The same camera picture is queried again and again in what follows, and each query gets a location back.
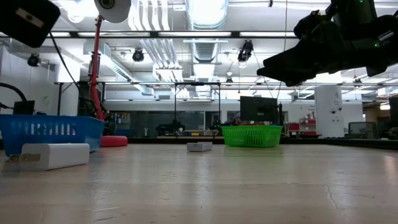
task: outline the white pillar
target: white pillar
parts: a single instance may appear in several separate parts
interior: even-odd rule
[[[80,80],[80,64],[69,58],[65,58],[65,62],[72,77],[78,82]],[[57,65],[55,71],[57,73],[57,81],[66,83],[62,86],[62,90],[65,91],[61,97],[60,115],[76,116],[79,96],[77,87],[72,83],[72,79],[62,64]]]
[[[321,138],[344,137],[341,104],[340,86],[319,86],[315,88],[317,134],[321,134]]]

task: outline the black monitor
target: black monitor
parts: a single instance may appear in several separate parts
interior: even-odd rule
[[[18,101],[14,103],[14,112],[13,114],[28,114],[32,115],[35,111],[35,101],[34,100],[28,100],[26,102],[24,101]]]
[[[278,100],[255,96],[241,96],[241,120],[279,122]]]

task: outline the blue plastic basket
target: blue plastic basket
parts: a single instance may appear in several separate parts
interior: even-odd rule
[[[0,114],[6,156],[20,154],[25,143],[88,143],[100,148],[104,122],[87,116]]]

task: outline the white box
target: white box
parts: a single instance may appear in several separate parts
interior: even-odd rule
[[[213,149],[212,142],[187,143],[188,152],[206,152]]]
[[[24,144],[20,163],[25,170],[51,170],[87,164],[89,156],[88,144]]]

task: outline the black device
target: black device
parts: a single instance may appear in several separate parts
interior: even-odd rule
[[[3,1],[0,31],[29,47],[40,47],[60,15],[49,0]]]
[[[32,115],[35,111],[35,101],[18,101],[14,103],[13,114],[28,114]]]
[[[142,49],[136,49],[136,51],[132,55],[132,59],[135,62],[143,61],[144,60],[144,54],[142,53]]]
[[[241,120],[279,122],[278,101],[275,98],[241,96]]]
[[[253,43],[251,40],[245,40],[244,44],[239,51],[238,61],[239,62],[246,62],[251,57],[251,52],[253,51]]]
[[[30,57],[27,59],[27,64],[31,67],[39,67],[42,63],[39,54],[31,54]]]
[[[398,62],[397,16],[377,17],[373,0],[331,0],[325,15],[313,11],[298,22],[298,44],[265,59],[257,75],[294,86],[318,73],[359,67],[369,77],[385,72]]]

